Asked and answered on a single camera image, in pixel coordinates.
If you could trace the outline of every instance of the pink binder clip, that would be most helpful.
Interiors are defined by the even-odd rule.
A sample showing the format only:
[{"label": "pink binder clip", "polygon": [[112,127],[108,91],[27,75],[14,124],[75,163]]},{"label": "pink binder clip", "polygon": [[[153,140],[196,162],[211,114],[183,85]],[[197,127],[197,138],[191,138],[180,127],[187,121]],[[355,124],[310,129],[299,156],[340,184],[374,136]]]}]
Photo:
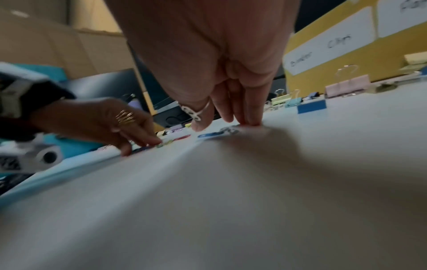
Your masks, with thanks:
[{"label": "pink binder clip", "polygon": [[369,79],[369,75],[362,75],[350,80],[340,81],[340,73],[342,70],[346,70],[348,68],[352,68],[353,70],[350,74],[353,74],[359,69],[358,65],[351,64],[345,65],[343,68],[338,69],[337,73],[335,73],[335,78],[337,79],[337,83],[333,85],[328,85],[325,87],[325,96],[327,98],[337,97],[337,96],[354,96],[356,94],[362,93],[368,86],[371,84]]}]

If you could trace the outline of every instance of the table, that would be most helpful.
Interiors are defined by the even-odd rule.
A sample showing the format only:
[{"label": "table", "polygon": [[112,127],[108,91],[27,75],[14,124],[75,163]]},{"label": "table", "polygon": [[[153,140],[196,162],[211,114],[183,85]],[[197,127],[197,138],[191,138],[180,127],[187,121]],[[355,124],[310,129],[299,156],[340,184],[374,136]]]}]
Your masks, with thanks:
[{"label": "table", "polygon": [[415,83],[92,153],[0,197],[0,269],[425,269],[426,105]]}]

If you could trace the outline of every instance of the teal binder clip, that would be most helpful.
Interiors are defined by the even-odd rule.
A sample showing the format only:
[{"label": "teal binder clip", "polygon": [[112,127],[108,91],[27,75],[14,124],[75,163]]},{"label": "teal binder clip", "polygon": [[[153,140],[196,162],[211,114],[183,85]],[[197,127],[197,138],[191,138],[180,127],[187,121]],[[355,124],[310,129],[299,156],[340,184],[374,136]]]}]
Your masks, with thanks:
[{"label": "teal binder clip", "polygon": [[290,94],[290,96],[292,97],[292,96],[294,95],[294,93],[296,93],[297,95],[295,96],[295,98],[293,98],[293,99],[291,99],[290,101],[287,101],[287,102],[285,103],[285,108],[295,107],[295,106],[298,106],[298,105],[300,105],[300,104],[301,104],[301,102],[302,102],[302,98],[301,98],[301,97],[298,97],[299,90],[298,90],[298,89],[297,89],[297,90],[294,90],[294,91]]}]

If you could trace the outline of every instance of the white device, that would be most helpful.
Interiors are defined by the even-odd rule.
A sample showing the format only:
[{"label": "white device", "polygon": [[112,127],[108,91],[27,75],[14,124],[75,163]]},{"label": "white device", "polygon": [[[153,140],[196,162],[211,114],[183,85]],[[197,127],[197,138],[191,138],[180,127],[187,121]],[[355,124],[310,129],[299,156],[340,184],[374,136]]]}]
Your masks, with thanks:
[{"label": "white device", "polygon": [[63,159],[59,146],[45,144],[43,135],[37,134],[29,142],[7,142],[0,146],[0,173],[37,173]]}]

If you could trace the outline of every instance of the silver ring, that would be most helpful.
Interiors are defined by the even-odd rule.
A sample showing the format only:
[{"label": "silver ring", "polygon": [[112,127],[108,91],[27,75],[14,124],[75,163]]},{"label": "silver ring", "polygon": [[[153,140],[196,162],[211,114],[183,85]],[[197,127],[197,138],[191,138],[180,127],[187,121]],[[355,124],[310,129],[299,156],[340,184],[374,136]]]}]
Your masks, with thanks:
[{"label": "silver ring", "polygon": [[190,107],[187,107],[187,106],[184,106],[184,105],[181,105],[181,104],[178,103],[178,105],[181,108],[181,110],[183,110],[186,114],[190,115],[191,118],[193,118],[196,121],[201,121],[201,118],[200,118],[199,115],[202,114],[206,110],[206,108],[208,108],[209,104],[210,104],[210,99],[208,100],[208,103],[205,105],[205,107],[203,109],[201,109],[198,112],[195,112]]}]

